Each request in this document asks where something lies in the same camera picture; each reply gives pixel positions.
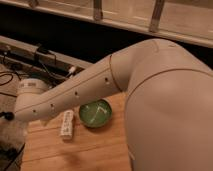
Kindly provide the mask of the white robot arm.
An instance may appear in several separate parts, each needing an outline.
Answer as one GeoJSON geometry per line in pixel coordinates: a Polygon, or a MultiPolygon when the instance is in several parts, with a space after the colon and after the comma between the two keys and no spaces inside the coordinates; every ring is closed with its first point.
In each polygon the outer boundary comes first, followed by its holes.
{"type": "Polygon", "coordinates": [[[119,92],[132,171],[213,171],[213,69],[165,39],[114,52],[52,89],[22,80],[15,118],[49,120],[119,92]]]}

